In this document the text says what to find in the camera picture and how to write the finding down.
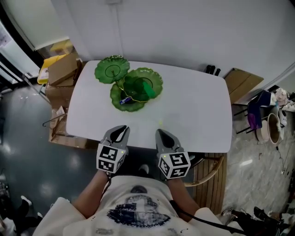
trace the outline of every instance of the person's arm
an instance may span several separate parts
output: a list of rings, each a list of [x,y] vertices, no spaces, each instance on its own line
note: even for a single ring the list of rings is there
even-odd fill
[[[181,178],[170,179],[167,181],[167,185],[170,189],[173,200],[182,210],[191,215],[194,215],[195,212],[199,210],[200,207],[189,195]],[[186,216],[182,213],[178,213],[178,215],[186,222],[189,222],[191,220],[191,217]]]
[[[101,195],[104,190],[108,177],[104,171],[98,170],[91,182],[79,195],[73,206],[85,217],[94,215],[100,205]]]

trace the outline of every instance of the marble floor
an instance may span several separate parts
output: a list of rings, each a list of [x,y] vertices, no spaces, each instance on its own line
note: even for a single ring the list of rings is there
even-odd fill
[[[232,114],[244,107],[232,106]],[[259,143],[255,133],[236,134],[248,126],[244,114],[233,117],[231,148],[227,159],[227,178],[223,209],[244,209],[253,215],[257,206],[266,212],[281,211],[288,200],[288,186],[295,163],[294,116],[287,112],[288,125],[284,128],[284,140],[276,146]]]

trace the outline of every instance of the white t-shirt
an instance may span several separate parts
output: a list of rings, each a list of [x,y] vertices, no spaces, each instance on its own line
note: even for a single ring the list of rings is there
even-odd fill
[[[183,221],[169,200],[171,193],[162,182],[117,176],[92,217],[86,219],[70,202],[58,198],[33,236],[231,235],[194,219]],[[208,208],[198,210],[195,216],[220,224]]]

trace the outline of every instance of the green glass plate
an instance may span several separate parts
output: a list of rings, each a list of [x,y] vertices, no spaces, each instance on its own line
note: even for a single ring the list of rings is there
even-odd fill
[[[115,108],[123,112],[135,112],[144,107],[144,102],[137,102],[132,100],[121,105],[120,101],[127,96],[126,93],[122,89],[120,89],[117,84],[114,84],[112,86],[110,97]]]
[[[133,100],[147,102],[162,92],[162,84],[162,77],[157,72],[149,68],[137,68],[125,76],[123,88]]]
[[[113,83],[124,78],[129,69],[129,61],[124,57],[111,56],[104,58],[97,64],[94,75],[102,83]]]

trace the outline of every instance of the black strap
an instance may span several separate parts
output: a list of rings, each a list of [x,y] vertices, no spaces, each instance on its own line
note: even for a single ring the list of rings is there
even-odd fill
[[[231,234],[232,233],[238,233],[238,234],[243,234],[243,235],[247,235],[247,236],[250,236],[249,234],[246,234],[244,231],[242,230],[238,230],[238,229],[235,229],[235,228],[232,228],[232,227],[229,227],[229,226],[226,226],[226,225],[223,225],[223,224],[217,224],[217,223],[214,223],[214,222],[210,222],[210,221],[206,221],[206,220],[203,220],[203,219],[200,219],[200,218],[197,218],[187,212],[185,212],[184,210],[182,210],[178,205],[177,203],[174,201],[174,200],[171,200],[170,201],[170,204],[172,205],[172,207],[174,208],[174,210],[176,212],[180,212],[180,213],[183,213],[195,220],[198,220],[200,222],[203,222],[205,224],[209,224],[209,225],[212,225],[214,227],[217,227],[217,228],[220,228],[220,229],[223,229],[223,230],[228,230]]]

